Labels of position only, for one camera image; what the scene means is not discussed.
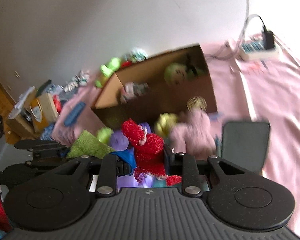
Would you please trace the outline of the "red mesh bath pouf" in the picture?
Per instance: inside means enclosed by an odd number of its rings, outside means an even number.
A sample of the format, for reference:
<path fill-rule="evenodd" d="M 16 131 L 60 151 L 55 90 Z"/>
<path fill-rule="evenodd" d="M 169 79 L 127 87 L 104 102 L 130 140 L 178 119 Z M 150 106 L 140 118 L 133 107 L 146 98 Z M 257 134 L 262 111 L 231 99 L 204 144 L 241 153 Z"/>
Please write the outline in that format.
<path fill-rule="evenodd" d="M 132 119 L 121 126 L 123 135 L 134 148 L 136 168 L 134 178 L 143 182 L 147 175 L 166 181 L 167 186 L 180 184 L 181 176 L 169 176 L 165 171 L 164 140 L 155 133 L 148 133 L 146 128 L 138 125 Z"/>

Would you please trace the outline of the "pink plush bear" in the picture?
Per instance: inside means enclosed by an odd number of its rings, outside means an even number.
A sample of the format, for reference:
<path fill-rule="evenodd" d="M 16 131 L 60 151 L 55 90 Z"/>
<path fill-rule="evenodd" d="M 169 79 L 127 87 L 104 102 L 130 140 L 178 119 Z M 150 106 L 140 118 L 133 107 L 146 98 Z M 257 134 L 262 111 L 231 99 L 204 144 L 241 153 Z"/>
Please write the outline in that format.
<path fill-rule="evenodd" d="M 170 148 L 174 153 L 187 153 L 197 160 L 206 160 L 216 151 L 210 130 L 210 119 L 206 112 L 193 108 L 187 113 L 185 122 L 180 122 L 171 129 Z"/>

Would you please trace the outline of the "yellow fuzzy cloth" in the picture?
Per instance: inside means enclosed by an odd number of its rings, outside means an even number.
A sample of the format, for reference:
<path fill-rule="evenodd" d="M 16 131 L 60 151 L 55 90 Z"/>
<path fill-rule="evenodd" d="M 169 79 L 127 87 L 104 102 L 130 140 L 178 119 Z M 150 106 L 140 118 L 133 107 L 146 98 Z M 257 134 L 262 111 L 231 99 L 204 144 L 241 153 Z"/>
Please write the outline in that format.
<path fill-rule="evenodd" d="M 176 114 L 160 114 L 158 120 L 154 124 L 154 131 L 158 136 L 166 138 L 169 136 L 170 130 L 177 124 L 177 122 L 178 116 Z"/>

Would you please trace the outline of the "grey pink sock bundle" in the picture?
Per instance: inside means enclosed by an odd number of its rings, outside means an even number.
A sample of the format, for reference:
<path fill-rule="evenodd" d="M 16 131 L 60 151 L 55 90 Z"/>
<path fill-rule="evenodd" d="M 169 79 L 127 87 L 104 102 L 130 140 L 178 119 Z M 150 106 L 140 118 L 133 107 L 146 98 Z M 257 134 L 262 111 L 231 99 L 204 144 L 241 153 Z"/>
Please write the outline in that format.
<path fill-rule="evenodd" d="M 149 90 L 150 88 L 147 83 L 128 82 L 120 89 L 120 103 L 127 103 L 128 101 L 143 96 L 147 94 Z"/>

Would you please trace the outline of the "green frog plush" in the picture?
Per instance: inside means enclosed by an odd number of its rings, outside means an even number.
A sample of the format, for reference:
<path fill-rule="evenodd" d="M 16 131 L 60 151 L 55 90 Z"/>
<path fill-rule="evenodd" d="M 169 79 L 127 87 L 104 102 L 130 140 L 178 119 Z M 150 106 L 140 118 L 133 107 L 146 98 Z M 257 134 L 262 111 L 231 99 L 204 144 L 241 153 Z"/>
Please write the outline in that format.
<path fill-rule="evenodd" d="M 172 63 L 165 68 L 164 80 L 168 85 L 180 85 L 186 80 L 206 74 L 205 70 L 191 64 Z"/>

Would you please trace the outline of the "lime green yarn cloth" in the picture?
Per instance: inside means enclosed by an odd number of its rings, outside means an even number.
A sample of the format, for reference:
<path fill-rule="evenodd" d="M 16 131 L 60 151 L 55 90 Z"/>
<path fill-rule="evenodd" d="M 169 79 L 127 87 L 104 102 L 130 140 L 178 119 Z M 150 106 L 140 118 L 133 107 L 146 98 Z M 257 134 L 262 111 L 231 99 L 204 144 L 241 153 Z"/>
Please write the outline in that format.
<path fill-rule="evenodd" d="M 83 130 L 77 140 L 70 147 L 66 155 L 68 159 L 88 155 L 103 159 L 105 155 L 115 150 L 109 146 L 110 138 L 114 131 L 109 127 L 102 127 L 95 135 Z"/>

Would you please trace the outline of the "blue patterned tissue pack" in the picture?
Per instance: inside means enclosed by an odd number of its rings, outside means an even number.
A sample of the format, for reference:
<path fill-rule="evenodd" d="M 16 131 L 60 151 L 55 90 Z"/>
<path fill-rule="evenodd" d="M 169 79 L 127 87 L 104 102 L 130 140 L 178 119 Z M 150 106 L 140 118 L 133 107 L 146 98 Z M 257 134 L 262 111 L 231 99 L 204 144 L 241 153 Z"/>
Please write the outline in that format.
<path fill-rule="evenodd" d="M 54 129 L 55 123 L 49 124 L 49 126 L 45 127 L 40 135 L 41 140 L 53 141 L 52 132 Z"/>

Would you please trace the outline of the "dark tablet device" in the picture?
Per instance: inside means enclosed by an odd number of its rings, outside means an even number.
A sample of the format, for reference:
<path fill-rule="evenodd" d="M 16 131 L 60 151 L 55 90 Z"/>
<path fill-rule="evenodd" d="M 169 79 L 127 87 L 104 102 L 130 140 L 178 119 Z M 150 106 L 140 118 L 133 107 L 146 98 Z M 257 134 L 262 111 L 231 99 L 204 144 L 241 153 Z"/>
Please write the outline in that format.
<path fill-rule="evenodd" d="M 221 157 L 254 173 L 260 173 L 267 157 L 270 123 L 229 121 L 223 125 Z"/>

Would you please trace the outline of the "brown cardboard box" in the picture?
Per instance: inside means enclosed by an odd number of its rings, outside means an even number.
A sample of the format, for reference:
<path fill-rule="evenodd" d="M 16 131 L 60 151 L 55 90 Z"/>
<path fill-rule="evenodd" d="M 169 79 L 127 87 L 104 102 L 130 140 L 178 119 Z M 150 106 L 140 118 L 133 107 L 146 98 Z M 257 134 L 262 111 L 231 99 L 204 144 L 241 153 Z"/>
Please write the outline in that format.
<path fill-rule="evenodd" d="M 198 76 L 189 77 L 179 85 L 168 85 L 164 71 L 172 63 L 190 65 L 196 68 Z M 144 95 L 121 103 L 120 92 L 128 82 L 145 83 L 149 89 Z M 198 44 L 170 50 L 116 71 L 91 109 L 105 126 L 117 130 L 128 119 L 152 124 L 163 113 L 178 114 L 187 109 L 191 98 L 197 96 L 205 99 L 207 113 L 217 112 L 208 65 Z"/>

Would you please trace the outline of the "red plush toy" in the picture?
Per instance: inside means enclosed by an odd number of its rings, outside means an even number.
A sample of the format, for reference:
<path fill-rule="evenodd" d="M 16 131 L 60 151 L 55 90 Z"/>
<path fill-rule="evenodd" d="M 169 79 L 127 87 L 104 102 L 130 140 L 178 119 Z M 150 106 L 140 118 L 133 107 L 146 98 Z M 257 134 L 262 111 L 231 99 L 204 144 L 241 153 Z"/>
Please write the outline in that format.
<path fill-rule="evenodd" d="M 131 61 L 122 61 L 121 62 L 121 68 L 129 67 L 133 64 Z"/>

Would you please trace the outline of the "lime green plush toy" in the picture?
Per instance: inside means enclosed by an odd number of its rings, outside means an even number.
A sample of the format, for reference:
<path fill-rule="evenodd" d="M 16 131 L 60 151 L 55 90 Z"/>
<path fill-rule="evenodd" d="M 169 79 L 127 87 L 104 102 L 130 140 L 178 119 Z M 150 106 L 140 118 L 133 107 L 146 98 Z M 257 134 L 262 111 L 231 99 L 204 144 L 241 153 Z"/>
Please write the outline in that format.
<path fill-rule="evenodd" d="M 119 57 L 113 57 L 107 64 L 100 66 L 100 76 L 95 81 L 97 88 L 102 88 L 108 79 L 121 67 L 121 59 Z"/>

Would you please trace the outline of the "white panda plush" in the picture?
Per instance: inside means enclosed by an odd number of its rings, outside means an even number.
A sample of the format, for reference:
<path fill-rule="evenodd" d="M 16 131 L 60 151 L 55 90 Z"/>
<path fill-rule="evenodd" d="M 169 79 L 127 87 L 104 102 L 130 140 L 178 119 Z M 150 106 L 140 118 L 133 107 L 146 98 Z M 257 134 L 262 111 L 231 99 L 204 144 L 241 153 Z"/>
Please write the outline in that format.
<path fill-rule="evenodd" d="M 148 58 L 148 54 L 144 49 L 133 48 L 126 55 L 126 60 L 132 63 L 144 61 Z"/>

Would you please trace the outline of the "pink printed tablecloth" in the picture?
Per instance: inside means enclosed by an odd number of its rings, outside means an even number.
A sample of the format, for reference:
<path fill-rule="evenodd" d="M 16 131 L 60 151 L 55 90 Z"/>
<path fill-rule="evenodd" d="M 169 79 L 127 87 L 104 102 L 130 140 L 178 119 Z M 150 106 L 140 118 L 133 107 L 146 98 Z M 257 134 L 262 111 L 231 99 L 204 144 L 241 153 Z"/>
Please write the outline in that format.
<path fill-rule="evenodd" d="M 263 175 L 287 187 L 296 201 L 290 229 L 300 236 L 300 61 L 282 47 L 277 57 L 244 62 L 209 59 L 208 68 L 219 118 L 266 118 L 271 124 L 270 149 Z"/>

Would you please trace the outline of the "white power strip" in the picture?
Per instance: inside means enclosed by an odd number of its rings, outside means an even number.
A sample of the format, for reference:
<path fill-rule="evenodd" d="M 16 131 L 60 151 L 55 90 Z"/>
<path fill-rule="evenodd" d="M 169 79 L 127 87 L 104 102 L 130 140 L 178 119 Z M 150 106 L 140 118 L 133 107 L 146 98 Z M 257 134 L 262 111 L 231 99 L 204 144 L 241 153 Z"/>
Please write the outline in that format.
<path fill-rule="evenodd" d="M 243 61 L 267 59 L 278 54 L 277 48 L 265 50 L 261 40 L 243 42 L 239 48 L 239 56 Z"/>

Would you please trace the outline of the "black power adapter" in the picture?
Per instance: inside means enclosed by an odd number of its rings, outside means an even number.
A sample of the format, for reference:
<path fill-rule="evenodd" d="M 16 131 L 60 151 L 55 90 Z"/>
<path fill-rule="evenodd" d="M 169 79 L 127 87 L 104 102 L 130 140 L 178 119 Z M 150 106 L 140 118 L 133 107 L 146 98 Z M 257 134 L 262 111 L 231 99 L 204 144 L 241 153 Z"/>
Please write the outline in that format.
<path fill-rule="evenodd" d="M 263 47 L 265 50 L 275 49 L 274 34 L 272 31 L 264 30 L 262 32 Z"/>

